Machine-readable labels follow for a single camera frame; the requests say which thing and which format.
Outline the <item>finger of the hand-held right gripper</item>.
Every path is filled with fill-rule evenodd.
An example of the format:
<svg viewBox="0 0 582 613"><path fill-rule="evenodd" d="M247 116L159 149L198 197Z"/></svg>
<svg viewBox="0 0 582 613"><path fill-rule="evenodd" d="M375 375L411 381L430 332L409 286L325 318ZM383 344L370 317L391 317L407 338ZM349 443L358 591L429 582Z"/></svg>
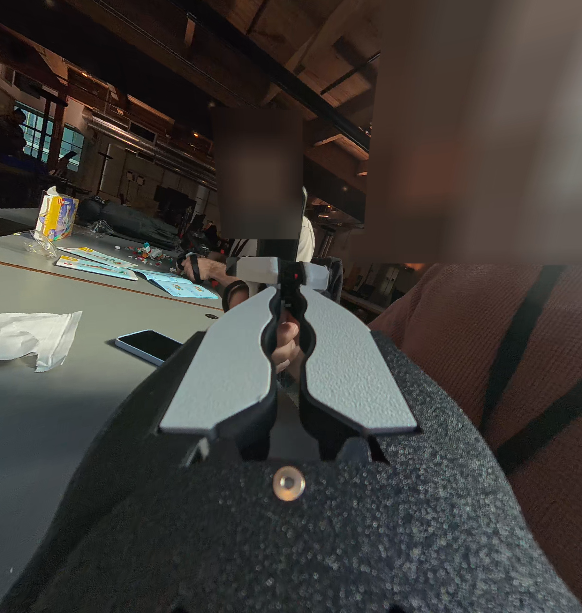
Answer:
<svg viewBox="0 0 582 613"><path fill-rule="evenodd" d="M229 257L226 274L245 282L249 295L256 295L264 287L279 287L279 262L277 257Z"/></svg>
<svg viewBox="0 0 582 613"><path fill-rule="evenodd" d="M301 265L302 281L301 285L323 292L328 289L331 272L323 265Z"/></svg>

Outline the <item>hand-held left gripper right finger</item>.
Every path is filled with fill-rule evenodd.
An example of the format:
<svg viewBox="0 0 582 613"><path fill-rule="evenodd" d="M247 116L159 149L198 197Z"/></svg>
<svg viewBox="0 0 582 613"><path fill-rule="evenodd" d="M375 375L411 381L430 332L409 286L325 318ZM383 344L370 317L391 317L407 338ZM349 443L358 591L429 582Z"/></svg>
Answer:
<svg viewBox="0 0 582 613"><path fill-rule="evenodd" d="M299 416L319 450L418 431L418 423L368 327L314 289L298 290L303 353Z"/></svg>

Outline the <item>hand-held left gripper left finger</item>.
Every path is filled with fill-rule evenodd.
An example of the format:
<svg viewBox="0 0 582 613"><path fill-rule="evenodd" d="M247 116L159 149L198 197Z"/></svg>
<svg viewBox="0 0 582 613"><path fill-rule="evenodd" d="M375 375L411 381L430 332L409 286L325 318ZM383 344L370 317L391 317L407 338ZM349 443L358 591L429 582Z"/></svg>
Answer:
<svg viewBox="0 0 582 613"><path fill-rule="evenodd" d="M268 287L208 328L159 429L233 441L240 451L268 440L277 418L280 292Z"/></svg>

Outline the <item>small black lego assembly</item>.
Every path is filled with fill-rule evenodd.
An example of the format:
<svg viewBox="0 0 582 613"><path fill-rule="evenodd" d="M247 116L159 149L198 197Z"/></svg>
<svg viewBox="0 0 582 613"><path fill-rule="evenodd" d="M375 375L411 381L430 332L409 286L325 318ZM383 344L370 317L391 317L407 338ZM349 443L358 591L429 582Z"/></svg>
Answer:
<svg viewBox="0 0 582 613"><path fill-rule="evenodd" d="M281 261L279 264L279 284L281 301L285 307L294 303L298 295L299 288L302 286L302 262ZM293 279L293 273L298 272L301 275L300 281Z"/></svg>

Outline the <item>pile of loose lego bricks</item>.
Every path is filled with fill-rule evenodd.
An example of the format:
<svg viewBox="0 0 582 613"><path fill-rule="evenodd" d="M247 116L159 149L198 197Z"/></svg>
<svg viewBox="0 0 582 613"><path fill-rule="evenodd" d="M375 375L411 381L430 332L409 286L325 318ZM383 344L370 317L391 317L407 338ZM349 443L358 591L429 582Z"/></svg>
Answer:
<svg viewBox="0 0 582 613"><path fill-rule="evenodd" d="M127 259L134 259L147 265L159 266L171 265L175 258L166 254L162 249L152 247L149 243L138 246L116 245L114 250Z"/></svg>

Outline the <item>small yellow white lego box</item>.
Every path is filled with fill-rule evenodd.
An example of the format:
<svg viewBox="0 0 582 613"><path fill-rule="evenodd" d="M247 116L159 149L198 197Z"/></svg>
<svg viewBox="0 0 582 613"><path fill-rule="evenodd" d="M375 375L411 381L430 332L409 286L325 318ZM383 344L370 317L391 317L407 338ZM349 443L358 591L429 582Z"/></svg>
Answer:
<svg viewBox="0 0 582 613"><path fill-rule="evenodd" d="M35 231L55 242L72 234L79 200L57 192L51 186L42 196Z"/></svg>

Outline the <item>person's right hand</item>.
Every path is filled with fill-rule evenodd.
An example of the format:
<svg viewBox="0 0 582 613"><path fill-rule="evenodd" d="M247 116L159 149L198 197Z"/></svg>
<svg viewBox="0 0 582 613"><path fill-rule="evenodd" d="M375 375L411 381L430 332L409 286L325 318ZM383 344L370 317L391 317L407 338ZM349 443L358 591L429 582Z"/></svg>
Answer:
<svg viewBox="0 0 582 613"><path fill-rule="evenodd" d="M276 373L287 372L296 382L299 381L300 366L304 359L299 345L299 333L300 327L294 318L281 322L277 327L277 346L271 355Z"/></svg>

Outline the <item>black jacket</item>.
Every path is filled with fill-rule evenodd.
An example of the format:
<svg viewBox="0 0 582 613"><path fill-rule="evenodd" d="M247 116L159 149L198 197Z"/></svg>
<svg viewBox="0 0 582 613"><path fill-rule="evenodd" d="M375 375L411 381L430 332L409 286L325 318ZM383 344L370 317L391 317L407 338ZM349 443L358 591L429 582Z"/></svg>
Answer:
<svg viewBox="0 0 582 613"><path fill-rule="evenodd" d="M344 277L342 260L331 256L314 257L312 263L326 267L329 270L328 285L324 290L317 290L318 293L340 304Z"/></svg>

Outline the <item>white smartphone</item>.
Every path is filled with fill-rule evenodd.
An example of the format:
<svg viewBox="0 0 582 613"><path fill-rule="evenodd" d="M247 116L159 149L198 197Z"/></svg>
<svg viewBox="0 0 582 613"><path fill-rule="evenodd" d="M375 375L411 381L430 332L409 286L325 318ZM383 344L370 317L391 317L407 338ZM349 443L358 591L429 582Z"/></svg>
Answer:
<svg viewBox="0 0 582 613"><path fill-rule="evenodd" d="M182 347L181 342L151 329L119 336L114 345L156 367L161 366Z"/></svg>

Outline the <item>black duffel bag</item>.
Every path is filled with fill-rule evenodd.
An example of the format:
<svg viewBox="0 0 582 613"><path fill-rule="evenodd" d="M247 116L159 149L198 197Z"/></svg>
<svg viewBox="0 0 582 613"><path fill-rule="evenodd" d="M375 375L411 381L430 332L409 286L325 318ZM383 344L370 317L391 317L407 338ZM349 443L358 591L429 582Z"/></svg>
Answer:
<svg viewBox="0 0 582 613"><path fill-rule="evenodd" d="M106 201L96 196L79 201L76 218L84 224L104 221L113 234L162 249L178 249L180 238L178 230L164 221L148 216L135 208Z"/></svg>

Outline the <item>clear plastic bag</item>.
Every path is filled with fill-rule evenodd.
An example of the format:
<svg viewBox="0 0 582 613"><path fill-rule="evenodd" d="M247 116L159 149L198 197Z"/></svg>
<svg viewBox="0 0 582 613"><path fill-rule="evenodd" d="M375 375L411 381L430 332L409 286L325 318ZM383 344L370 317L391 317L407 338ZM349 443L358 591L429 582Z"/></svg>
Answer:
<svg viewBox="0 0 582 613"><path fill-rule="evenodd" d="M72 235L89 239L110 237L113 233L114 229L105 220L97 220L87 226L75 224L72 228Z"/></svg>
<svg viewBox="0 0 582 613"><path fill-rule="evenodd" d="M21 240L23 248L26 252L44 257L50 260L57 260L59 254L54 244L38 230L32 229L12 234Z"/></svg>

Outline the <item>flat empty white paper bag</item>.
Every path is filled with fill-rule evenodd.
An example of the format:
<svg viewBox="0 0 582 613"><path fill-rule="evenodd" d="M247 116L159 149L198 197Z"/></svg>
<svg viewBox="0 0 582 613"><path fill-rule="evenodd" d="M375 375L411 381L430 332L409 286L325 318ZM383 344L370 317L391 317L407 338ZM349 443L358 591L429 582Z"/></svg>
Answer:
<svg viewBox="0 0 582 613"><path fill-rule="evenodd" d="M82 311L0 313L0 361L36 357L36 372L62 365L72 347Z"/></svg>

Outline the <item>arched window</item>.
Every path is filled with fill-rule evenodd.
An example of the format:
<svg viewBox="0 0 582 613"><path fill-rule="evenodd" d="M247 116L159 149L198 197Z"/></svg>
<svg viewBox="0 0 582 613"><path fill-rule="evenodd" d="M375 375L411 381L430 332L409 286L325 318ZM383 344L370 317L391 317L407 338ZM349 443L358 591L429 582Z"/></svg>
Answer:
<svg viewBox="0 0 582 613"><path fill-rule="evenodd" d="M22 132L24 133L25 146L22 149L23 153L30 157L37 157L40 150L40 141L44 134L44 145L42 146L42 162L48 161L50 146L52 142L52 131L54 123L52 117L49 118L46 130L43 131L43 114L39 111L27 107L25 105L14 106L15 110L20 110L26 116L25 121L21 124ZM73 152L74 156L68 162L68 169L77 172L80 167L82 150L84 148L85 138L81 132L70 125L65 125L62 140L60 143L59 157L64 157Z"/></svg>

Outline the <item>metal ventilation duct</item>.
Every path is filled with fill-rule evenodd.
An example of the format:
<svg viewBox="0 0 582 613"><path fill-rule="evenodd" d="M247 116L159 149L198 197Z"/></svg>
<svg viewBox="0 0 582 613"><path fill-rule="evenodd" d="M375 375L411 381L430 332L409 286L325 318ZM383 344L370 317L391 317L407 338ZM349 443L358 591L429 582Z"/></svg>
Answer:
<svg viewBox="0 0 582 613"><path fill-rule="evenodd" d="M144 153L165 166L170 166L171 170L179 172L180 168L185 168L187 173L195 173L199 169L200 172L215 177L214 164L195 153L184 151L157 140L150 142L124 129L124 126L108 121L108 118L100 113L83 115L83 119L89 129L116 139L124 143L126 147Z"/></svg>

